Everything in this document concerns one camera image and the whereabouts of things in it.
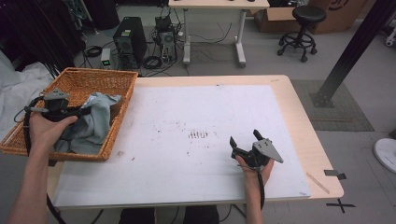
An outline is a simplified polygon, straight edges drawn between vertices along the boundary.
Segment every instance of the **black pole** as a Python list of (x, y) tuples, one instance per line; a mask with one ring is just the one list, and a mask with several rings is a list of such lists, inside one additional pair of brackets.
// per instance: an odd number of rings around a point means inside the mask
[(396, 0), (376, 0), (365, 20), (353, 35), (343, 54), (317, 93), (311, 95), (314, 106), (332, 106), (331, 99), (350, 70), (396, 10)]

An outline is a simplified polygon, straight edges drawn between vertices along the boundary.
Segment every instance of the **computer tower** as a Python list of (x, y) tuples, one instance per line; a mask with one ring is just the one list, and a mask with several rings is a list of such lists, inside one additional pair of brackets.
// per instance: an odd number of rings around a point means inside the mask
[(128, 68), (139, 68), (147, 49), (142, 20), (139, 17), (124, 17), (113, 39), (120, 58), (123, 59), (121, 65), (128, 64), (132, 66)]
[(161, 39), (161, 50), (163, 60), (165, 61), (173, 61), (177, 59), (177, 52), (176, 52), (176, 40), (175, 40), (175, 32), (173, 30), (169, 32), (162, 32), (160, 33)]

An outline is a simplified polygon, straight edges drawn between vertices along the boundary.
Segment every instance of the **tape cross mark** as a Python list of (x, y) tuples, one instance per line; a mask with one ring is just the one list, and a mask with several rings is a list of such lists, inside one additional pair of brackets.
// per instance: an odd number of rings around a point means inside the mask
[(344, 207), (356, 207), (356, 206), (353, 205), (353, 204), (341, 203), (341, 200), (340, 200), (340, 199), (337, 199), (337, 201), (338, 201), (338, 203), (326, 203), (326, 205), (327, 205), (327, 206), (339, 206), (339, 207), (341, 207), (341, 211), (342, 211), (343, 213), (346, 212), (346, 210), (344, 209)]

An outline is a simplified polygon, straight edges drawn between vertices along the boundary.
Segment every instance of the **bar stool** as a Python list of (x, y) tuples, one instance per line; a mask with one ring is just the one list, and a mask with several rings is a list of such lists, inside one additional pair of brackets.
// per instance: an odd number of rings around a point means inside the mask
[(290, 32), (285, 35), (282, 35), (282, 37), (279, 40), (279, 46), (283, 46), (283, 48), (277, 51), (277, 55), (279, 56), (283, 55), (283, 52), (285, 52), (285, 48), (287, 46), (292, 46), (295, 49), (303, 49), (304, 53), (303, 56), (301, 57), (301, 62), (305, 63), (308, 60), (308, 58), (305, 56), (307, 49), (312, 47), (311, 49), (312, 55), (318, 52), (316, 49), (317, 45), (315, 43), (314, 38), (312, 38), (311, 35), (305, 33), (306, 26), (308, 26), (311, 23), (324, 21), (326, 19), (326, 12), (318, 7), (300, 6), (300, 7), (296, 7), (292, 11), (292, 15), (301, 25), (300, 32)]

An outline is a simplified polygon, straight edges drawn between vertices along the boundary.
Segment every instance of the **hand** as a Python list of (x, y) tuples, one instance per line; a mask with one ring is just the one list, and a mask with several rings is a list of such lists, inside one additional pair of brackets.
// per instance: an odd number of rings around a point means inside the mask
[(52, 122), (43, 118), (40, 113), (32, 113), (29, 121), (32, 148), (49, 152), (64, 129), (68, 125), (76, 122), (77, 119), (76, 116), (73, 116), (59, 122)]
[[(245, 175), (245, 191), (247, 193), (259, 193), (260, 195), (260, 184), (259, 184), (259, 178), (257, 178), (257, 172), (250, 170), (245, 163), (244, 159), (240, 156), (235, 157), (236, 160), (239, 162), (239, 165), (241, 165), (242, 171), (244, 172)], [(271, 171), (274, 167), (274, 160), (270, 159), (268, 161), (268, 164), (264, 166), (262, 169), (262, 182), (265, 185), (270, 178)]]

